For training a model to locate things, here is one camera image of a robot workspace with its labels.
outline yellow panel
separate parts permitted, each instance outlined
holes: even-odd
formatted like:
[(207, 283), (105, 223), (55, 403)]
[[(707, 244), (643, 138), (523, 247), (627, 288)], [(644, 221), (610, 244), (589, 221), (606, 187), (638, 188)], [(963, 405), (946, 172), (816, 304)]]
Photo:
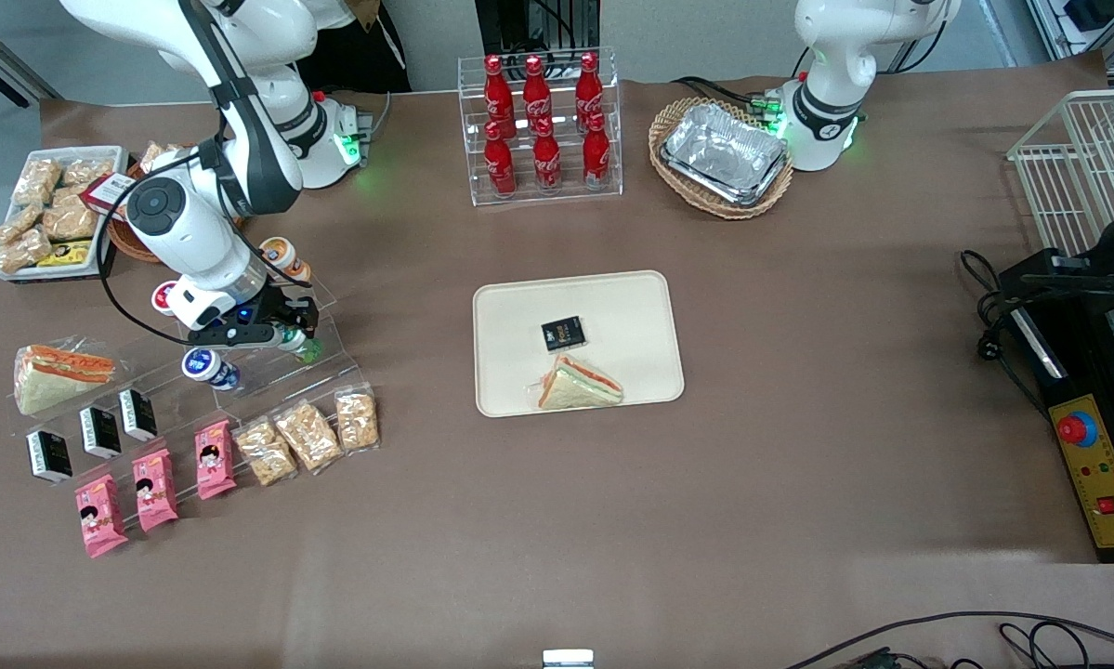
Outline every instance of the yellow panel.
[(1076, 488), (1081, 509), (1088, 521), (1088, 530), (1093, 533), (1093, 542), (1097, 548), (1114, 548), (1114, 513), (1104, 514), (1100, 500), (1112, 499), (1114, 503), (1114, 449), (1105, 425), (1101, 423), (1101, 414), (1093, 402), (1093, 395), (1084, 395), (1063, 403), (1049, 410), (1053, 424), (1059, 424), (1073, 412), (1087, 414), (1097, 424), (1097, 441), (1088, 447), (1071, 444), (1062, 440), (1057, 430), (1056, 440), (1061, 451), (1065, 453), (1065, 462), (1069, 468), (1073, 485)]

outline foil container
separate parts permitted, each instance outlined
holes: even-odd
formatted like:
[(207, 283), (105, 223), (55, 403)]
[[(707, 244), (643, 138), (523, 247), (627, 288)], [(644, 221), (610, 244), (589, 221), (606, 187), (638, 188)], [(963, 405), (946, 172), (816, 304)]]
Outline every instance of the foil container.
[(664, 139), (659, 157), (727, 203), (752, 207), (786, 165), (786, 145), (721, 106), (696, 105)]

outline wicker basket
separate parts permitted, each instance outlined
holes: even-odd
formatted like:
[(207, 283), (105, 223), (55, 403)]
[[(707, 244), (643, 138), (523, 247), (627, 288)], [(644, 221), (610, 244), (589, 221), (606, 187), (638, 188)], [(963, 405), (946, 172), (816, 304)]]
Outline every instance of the wicker basket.
[(655, 171), (659, 175), (673, 190), (676, 191), (681, 198), (684, 198), (686, 203), (701, 209), (702, 211), (709, 211), (711, 215), (723, 217), (726, 220), (743, 220), (749, 217), (755, 217), (761, 215), (761, 213), (766, 211), (772, 208), (772, 205), (782, 198), (783, 191), (786, 190), (790, 183), (792, 183), (792, 164), (783, 166), (781, 173), (779, 173), (775, 181), (768, 187), (762, 199), (759, 200), (754, 207), (737, 207), (731, 203), (725, 201), (721, 195), (714, 194), (713, 190), (705, 188), (700, 185), (700, 183), (693, 181), (693, 179), (685, 177), (685, 175), (680, 174), (680, 171), (670, 168), (665, 165), (663, 160), (659, 159), (659, 145), (663, 144), (664, 139), (667, 139), (672, 131), (675, 130), (676, 126), (681, 124), (681, 119), (684, 118), (685, 111), (690, 107), (696, 105), (705, 105), (713, 102), (714, 105), (721, 106), (722, 109), (730, 111), (734, 118), (752, 124), (755, 126), (756, 120), (746, 111), (739, 109), (730, 102), (722, 102), (719, 100), (710, 100), (710, 98), (684, 98), (664, 107), (658, 115), (655, 116), (655, 120), (652, 121), (652, 127), (646, 131), (646, 148), (648, 149), (648, 158), (651, 158), (652, 166), (654, 166)]

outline robotic arm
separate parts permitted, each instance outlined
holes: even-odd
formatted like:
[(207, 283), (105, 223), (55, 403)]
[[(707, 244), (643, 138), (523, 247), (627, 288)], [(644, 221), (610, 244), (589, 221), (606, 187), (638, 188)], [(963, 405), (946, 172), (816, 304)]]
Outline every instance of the robotic arm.
[(808, 79), (782, 88), (792, 166), (836, 164), (879, 65), (871, 43), (910, 42), (952, 20), (960, 0), (799, 0), (795, 30), (815, 51)]

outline sandwich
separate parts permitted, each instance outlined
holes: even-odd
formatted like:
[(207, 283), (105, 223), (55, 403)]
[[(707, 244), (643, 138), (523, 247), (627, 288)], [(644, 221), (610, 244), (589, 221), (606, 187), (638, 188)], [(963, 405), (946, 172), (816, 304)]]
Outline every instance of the sandwich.
[(33, 344), (16, 356), (16, 406), (23, 415), (39, 413), (84, 395), (110, 381), (115, 361)]
[(624, 388), (617, 381), (568, 355), (557, 356), (544, 388), (540, 410), (545, 411), (615, 406), (624, 401)]

